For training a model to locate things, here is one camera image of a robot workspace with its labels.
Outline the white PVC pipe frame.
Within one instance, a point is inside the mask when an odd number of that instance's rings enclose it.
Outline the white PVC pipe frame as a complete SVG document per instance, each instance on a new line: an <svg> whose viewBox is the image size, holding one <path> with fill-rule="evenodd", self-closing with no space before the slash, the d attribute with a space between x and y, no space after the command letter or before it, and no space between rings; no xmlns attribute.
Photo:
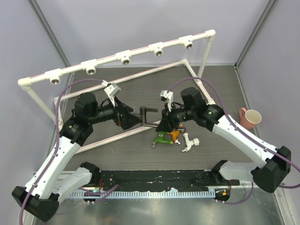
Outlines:
<svg viewBox="0 0 300 225"><path fill-rule="evenodd" d="M50 110L50 108L45 104L45 102L38 96L38 94L32 89L32 85L34 83L49 80L50 83L57 85L60 82L60 78L64 75L71 74L77 71L86 71L87 74L93 75L96 71L96 67L99 65L107 64L109 62L114 61L120 61L123 65L126 65L130 62L130 58L132 56L136 56L139 54L144 53L154 53L156 56L160 56L163 53L163 49L167 47L172 47L176 45L182 45L186 49L190 49L193 45L193 41L200 40L200 39L206 39L207 45L206 49L203 54L202 62L200 64L200 68L197 73L194 72L194 70L191 68L189 62L187 59L181 59L176 62L172 62L166 65L162 65L159 67L155 67L146 71L142 71L140 73L136 73L133 75L128 75L125 77L118 78L114 80L113 82L115 84L127 82L142 76L150 75L155 72L160 72L169 68L173 68L176 66L184 65L192 77L201 77L206 65L206 61L208 58L208 55L210 53L212 42L215 38L216 32L215 30L208 30L199 34L194 35L188 35L184 37L180 37L174 40L169 40L165 42L158 42L151 44L149 46L133 49L133 50L126 50L122 52L118 52L114 55L107 56L100 59L93 59L84 61L80 64L69 66L66 68L58 68L50 71L46 71L43 74L33 76L33 77L26 77L18 80L18 85L27 92L31 98L41 107L41 109L53 120L53 122L59 127L62 128L63 121L62 121L62 115L61 115L61 108L60 106L56 106L56 113L59 115L59 118L55 118L55 113Z"/></svg>

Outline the white faucet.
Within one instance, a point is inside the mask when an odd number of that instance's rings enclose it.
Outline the white faucet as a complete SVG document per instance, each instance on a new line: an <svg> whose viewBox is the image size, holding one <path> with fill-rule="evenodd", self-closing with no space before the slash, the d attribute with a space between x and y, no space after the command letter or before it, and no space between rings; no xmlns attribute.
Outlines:
<svg viewBox="0 0 300 225"><path fill-rule="evenodd" d="M183 137L185 139L186 147L181 152L188 152L193 146L199 146L200 144L200 140L198 138L189 140L188 133L184 133Z"/></svg>

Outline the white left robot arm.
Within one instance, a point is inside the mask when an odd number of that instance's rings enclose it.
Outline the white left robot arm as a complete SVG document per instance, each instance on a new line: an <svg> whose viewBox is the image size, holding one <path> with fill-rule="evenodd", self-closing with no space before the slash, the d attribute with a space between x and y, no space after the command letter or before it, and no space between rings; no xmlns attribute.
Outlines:
<svg viewBox="0 0 300 225"><path fill-rule="evenodd" d="M114 97L114 103L98 105L91 92L79 95L72 110L72 116L63 124L57 135L56 144L38 172L23 187L17 186L13 198L23 210L43 222L49 221L59 208L59 204L74 190L88 185L95 187L101 177L100 169L89 162L81 163L79 168L67 178L57 179L72 156L83 146L93 132L93 125L113 120L123 130L142 122L141 116Z"/></svg>

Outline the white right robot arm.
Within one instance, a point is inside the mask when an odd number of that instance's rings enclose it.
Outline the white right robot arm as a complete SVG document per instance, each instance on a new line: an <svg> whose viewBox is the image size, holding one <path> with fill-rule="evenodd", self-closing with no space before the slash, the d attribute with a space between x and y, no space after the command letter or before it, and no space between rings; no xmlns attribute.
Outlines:
<svg viewBox="0 0 300 225"><path fill-rule="evenodd" d="M212 181L223 185L228 180L254 182L260 189L273 193L291 170L286 160L291 159L291 151L282 146L268 144L243 128L230 115L226 115L218 105L207 105L199 90L185 88L180 93L183 104L176 107L173 93L163 90L160 98L165 101L162 119L157 132L171 132L184 121L193 120L197 125L225 138L251 160L251 163L219 161L214 167Z"/></svg>

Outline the green faucet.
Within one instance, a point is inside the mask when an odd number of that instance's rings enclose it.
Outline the green faucet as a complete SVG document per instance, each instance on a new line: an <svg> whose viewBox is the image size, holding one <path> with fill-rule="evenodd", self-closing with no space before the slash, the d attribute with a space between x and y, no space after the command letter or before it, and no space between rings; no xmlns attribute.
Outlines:
<svg viewBox="0 0 300 225"><path fill-rule="evenodd" d="M166 132L158 132L157 137L152 142L152 148L155 148L157 143L172 145L173 141L165 139L165 135L167 135Z"/></svg>

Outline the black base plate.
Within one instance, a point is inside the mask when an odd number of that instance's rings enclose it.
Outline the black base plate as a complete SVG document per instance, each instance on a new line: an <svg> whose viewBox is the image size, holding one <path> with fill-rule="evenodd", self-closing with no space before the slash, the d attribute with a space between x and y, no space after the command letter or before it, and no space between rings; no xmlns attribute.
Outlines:
<svg viewBox="0 0 300 225"><path fill-rule="evenodd" d="M128 170L102 171L98 184L104 190L117 185L117 191L163 192L172 188L179 192L206 191L222 183L205 170Z"/></svg>

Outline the orange faucet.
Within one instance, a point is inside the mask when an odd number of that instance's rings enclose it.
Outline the orange faucet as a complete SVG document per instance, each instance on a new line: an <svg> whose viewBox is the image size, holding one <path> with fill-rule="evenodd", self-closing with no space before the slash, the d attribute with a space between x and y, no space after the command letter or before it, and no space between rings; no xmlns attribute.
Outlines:
<svg viewBox="0 0 300 225"><path fill-rule="evenodd" d="M179 134L183 134L185 133L186 131L186 128L185 127L182 127L182 128L179 128L179 129L176 129L176 130L173 130L171 132L171 136L172 136L172 140L174 143L177 143L177 144L180 144L180 141L178 140L178 136Z"/></svg>

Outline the pink mug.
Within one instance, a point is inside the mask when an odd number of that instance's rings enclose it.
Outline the pink mug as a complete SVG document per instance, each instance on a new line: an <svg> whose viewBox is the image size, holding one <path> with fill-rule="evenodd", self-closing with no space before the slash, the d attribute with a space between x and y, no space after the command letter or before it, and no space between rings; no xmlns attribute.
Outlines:
<svg viewBox="0 0 300 225"><path fill-rule="evenodd" d="M240 125L247 130L253 129L262 121L261 114L256 110L247 110L240 108Z"/></svg>

